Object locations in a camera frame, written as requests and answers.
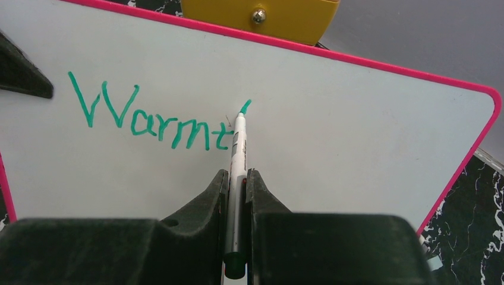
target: green marker ink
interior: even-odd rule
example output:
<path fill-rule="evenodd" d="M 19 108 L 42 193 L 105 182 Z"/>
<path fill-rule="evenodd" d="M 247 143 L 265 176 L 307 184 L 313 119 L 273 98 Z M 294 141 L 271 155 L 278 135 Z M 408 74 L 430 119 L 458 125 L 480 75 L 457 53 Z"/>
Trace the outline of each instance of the green marker ink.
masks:
<path fill-rule="evenodd" d="M 142 115 L 142 117 L 147 120 L 147 127 L 141 131 L 137 131 L 135 129 L 138 115 Z M 143 135 L 146 132 L 150 133 L 154 137 L 157 136 L 157 134 L 152 130 L 152 127 L 154 126 L 154 117 L 152 115 L 147 116 L 147 113 L 144 110 L 137 109 L 133 113 L 133 119 L 131 120 L 131 133 L 133 135 Z"/>
<path fill-rule="evenodd" d="M 72 86 L 74 87 L 75 93 L 77 93 L 77 97 L 79 99 L 82 111 L 84 112 L 84 116 L 86 116 L 87 126 L 92 128 L 93 120 L 95 119 L 96 104 L 98 104 L 98 101 L 100 101 L 100 93 L 98 93 L 98 96 L 96 96 L 96 99 L 91 104 L 91 111 L 88 111 L 86 102 L 84 101 L 84 97 L 82 96 L 82 92 L 80 91 L 80 88 L 77 84 L 77 80 L 75 79 L 75 76 L 71 71 L 68 72 L 68 77 L 70 77 L 70 81 L 72 81 Z"/>
<path fill-rule="evenodd" d="M 111 111 L 112 116 L 114 117 L 115 124 L 117 125 L 118 128 L 122 128 L 122 122 L 124 120 L 124 116 L 128 112 L 128 109 L 130 108 L 130 105 L 135 101 L 135 97 L 137 97 L 138 91 L 140 90 L 140 86 L 135 85 L 135 90 L 133 91 L 133 94 L 131 94 L 131 97 L 124 106 L 124 109 L 122 110 L 121 116 L 117 117 L 117 113 L 115 112 L 114 107 L 112 106 L 112 103 L 110 102 L 109 94 L 107 92 L 107 81 L 104 81 L 102 83 L 102 92 L 103 92 L 103 99 L 105 100 L 105 103 L 107 104 L 107 107 Z"/>
<path fill-rule="evenodd" d="M 220 123 L 220 131 L 213 131 L 212 132 L 212 134 L 214 134 L 214 135 L 219 135 L 217 137 L 217 142 L 216 142 L 217 149 L 219 149 L 219 150 L 227 150 L 228 147 L 223 147 L 221 145 L 222 138 L 224 137 L 224 135 L 232 135 L 232 134 L 234 134 L 234 132 L 235 132 L 234 130 L 226 131 L 226 124 Z"/>
<path fill-rule="evenodd" d="M 208 133 L 208 124 L 205 122 L 202 123 L 196 123 L 195 119 L 189 120 L 187 122 L 178 122 L 178 128 L 177 128 L 177 135 L 175 136 L 173 142 L 172 142 L 172 149 L 175 149 L 180 142 L 180 139 L 182 137 L 182 129 L 183 127 L 193 124 L 191 128 L 191 134 L 189 135 L 189 138 L 187 139 L 187 145 L 186 148 L 189 149 L 193 146 L 193 142 L 196 139 L 196 135 L 200 131 L 201 127 L 204 127 L 205 130 L 205 150 L 210 150 L 210 135 Z"/>
<path fill-rule="evenodd" d="M 243 115 L 245 115 L 247 113 L 247 108 L 248 108 L 248 105 L 250 105 L 250 103 L 252 103 L 252 99 L 248 99 L 247 102 L 245 102 L 245 105 L 243 105 L 243 107 L 240 109 L 239 113 L 243 113 Z"/>
<path fill-rule="evenodd" d="M 168 126 L 170 122 L 175 122 L 178 121 L 178 118 L 168 118 L 166 121 L 163 120 L 163 117 L 161 117 L 160 114 L 156 114 L 156 118 L 159 120 L 159 129 L 158 133 L 159 135 L 157 136 L 158 141 L 163 141 L 163 137 L 165 136 L 165 129 Z"/>

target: whiteboard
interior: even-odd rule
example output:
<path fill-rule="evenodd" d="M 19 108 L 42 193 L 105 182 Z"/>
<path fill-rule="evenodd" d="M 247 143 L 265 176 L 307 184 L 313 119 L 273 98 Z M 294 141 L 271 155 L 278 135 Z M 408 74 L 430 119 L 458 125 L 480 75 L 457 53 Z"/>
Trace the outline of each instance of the whiteboard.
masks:
<path fill-rule="evenodd" d="M 500 111 L 488 87 L 74 2 L 86 6 L 0 2 L 0 29 L 55 87 L 51 100 L 0 91 L 13 219 L 170 215 L 229 167 L 228 120 L 251 99 L 248 165 L 288 208 L 420 228 Z M 191 123 L 178 123 L 191 120 L 200 132 L 188 145 Z"/>

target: small hole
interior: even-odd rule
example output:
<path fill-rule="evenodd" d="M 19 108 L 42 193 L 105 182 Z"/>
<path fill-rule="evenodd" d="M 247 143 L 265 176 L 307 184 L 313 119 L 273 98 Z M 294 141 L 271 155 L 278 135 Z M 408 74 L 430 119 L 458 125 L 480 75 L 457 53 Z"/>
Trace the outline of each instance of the small hole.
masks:
<path fill-rule="evenodd" d="M 175 227 L 175 226 L 178 226 L 178 221 L 177 220 L 174 220 L 172 218 L 170 219 L 167 219 L 164 221 L 165 224 L 168 226 L 168 227 Z"/>

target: white marker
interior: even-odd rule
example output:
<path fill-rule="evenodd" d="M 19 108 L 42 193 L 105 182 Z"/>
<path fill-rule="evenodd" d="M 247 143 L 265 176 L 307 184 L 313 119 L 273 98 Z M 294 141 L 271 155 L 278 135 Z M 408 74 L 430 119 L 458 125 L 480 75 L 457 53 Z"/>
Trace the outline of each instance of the white marker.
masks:
<path fill-rule="evenodd" d="M 242 215 L 245 204 L 245 182 L 247 178 L 247 133 L 245 116 L 238 113 L 235 121 L 231 169 L 229 171 L 229 197 L 226 221 L 226 243 L 224 247 L 225 275 L 239 279 L 245 275 L 246 254 L 242 240 Z"/>

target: brown scratch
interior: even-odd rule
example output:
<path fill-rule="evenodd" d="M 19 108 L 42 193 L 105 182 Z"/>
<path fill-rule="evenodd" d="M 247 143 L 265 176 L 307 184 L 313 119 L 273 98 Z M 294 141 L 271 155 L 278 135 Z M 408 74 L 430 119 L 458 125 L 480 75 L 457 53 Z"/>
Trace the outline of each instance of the brown scratch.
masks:
<path fill-rule="evenodd" d="M 231 127 L 231 122 L 229 121 L 228 115 L 226 115 L 226 120 L 228 120 L 228 125 Z"/>

